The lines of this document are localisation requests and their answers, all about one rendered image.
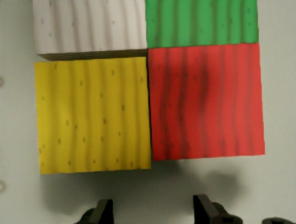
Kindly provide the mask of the yellow cube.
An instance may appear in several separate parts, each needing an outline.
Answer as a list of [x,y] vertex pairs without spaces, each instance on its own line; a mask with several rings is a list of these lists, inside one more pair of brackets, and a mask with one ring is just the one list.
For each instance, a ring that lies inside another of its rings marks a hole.
[[146,57],[34,70],[40,174],[152,169]]

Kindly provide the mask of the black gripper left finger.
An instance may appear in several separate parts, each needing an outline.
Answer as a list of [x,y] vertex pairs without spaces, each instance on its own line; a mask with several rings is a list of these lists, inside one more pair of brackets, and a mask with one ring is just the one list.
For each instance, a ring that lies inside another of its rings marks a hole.
[[99,200],[96,208],[87,210],[80,221],[73,224],[114,224],[112,199]]

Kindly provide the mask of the green cube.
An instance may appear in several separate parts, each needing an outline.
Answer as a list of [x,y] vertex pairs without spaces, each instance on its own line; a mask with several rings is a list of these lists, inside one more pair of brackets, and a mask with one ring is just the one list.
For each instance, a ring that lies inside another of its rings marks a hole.
[[144,0],[148,49],[259,43],[257,0]]

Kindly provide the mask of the white wood-grain cube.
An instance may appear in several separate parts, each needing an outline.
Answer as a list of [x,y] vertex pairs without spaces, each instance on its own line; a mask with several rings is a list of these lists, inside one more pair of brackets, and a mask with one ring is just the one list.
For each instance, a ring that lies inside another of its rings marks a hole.
[[49,62],[146,57],[144,0],[32,0],[35,54]]

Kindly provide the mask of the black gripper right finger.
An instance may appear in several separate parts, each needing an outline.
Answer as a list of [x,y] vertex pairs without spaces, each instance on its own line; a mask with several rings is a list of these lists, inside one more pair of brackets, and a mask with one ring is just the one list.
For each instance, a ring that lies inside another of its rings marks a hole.
[[[194,224],[243,224],[239,216],[228,213],[224,207],[211,202],[206,194],[193,195]],[[221,214],[221,215],[220,215]],[[296,224],[281,217],[264,218],[262,224]]]

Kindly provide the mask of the red cube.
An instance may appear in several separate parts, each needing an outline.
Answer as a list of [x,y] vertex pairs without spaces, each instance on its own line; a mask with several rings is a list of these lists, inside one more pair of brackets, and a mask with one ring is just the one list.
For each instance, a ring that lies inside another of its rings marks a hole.
[[148,49],[148,79],[153,161],[265,155],[260,43]]

